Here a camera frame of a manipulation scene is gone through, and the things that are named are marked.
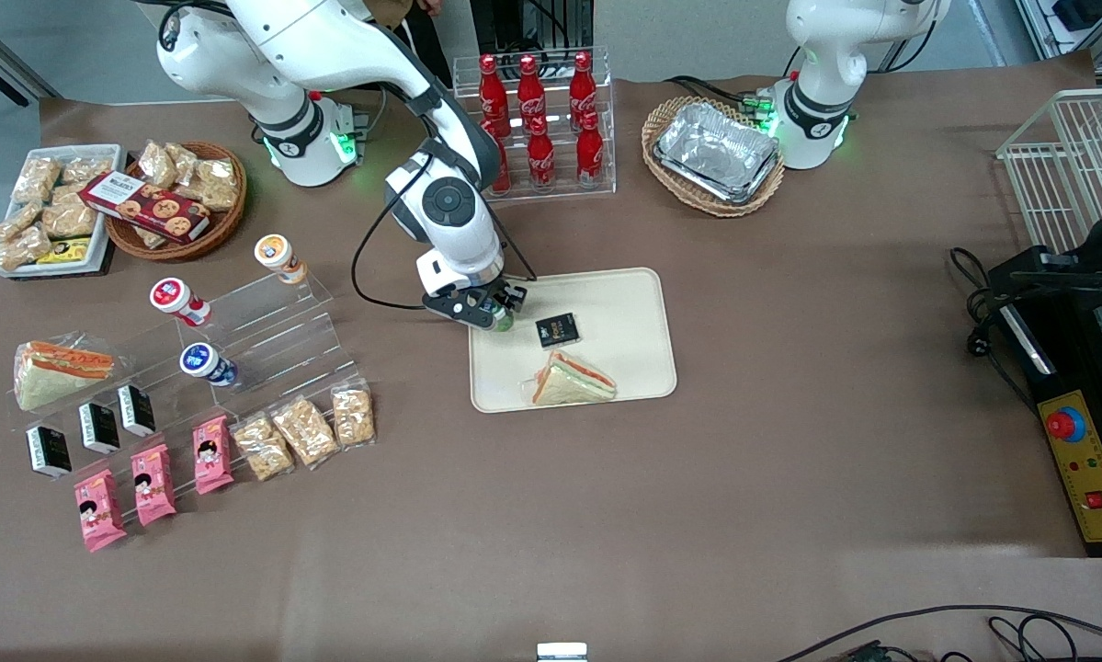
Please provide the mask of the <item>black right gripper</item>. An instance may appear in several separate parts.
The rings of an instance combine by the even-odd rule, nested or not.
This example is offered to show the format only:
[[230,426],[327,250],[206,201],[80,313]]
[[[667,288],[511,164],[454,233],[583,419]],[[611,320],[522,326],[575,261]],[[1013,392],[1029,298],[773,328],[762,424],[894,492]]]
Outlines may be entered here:
[[520,313],[527,299],[526,287],[509,285],[509,280],[493,280],[487,284],[451,291],[451,315],[454,318],[473,318],[473,326],[479,330],[495,330],[500,315]]

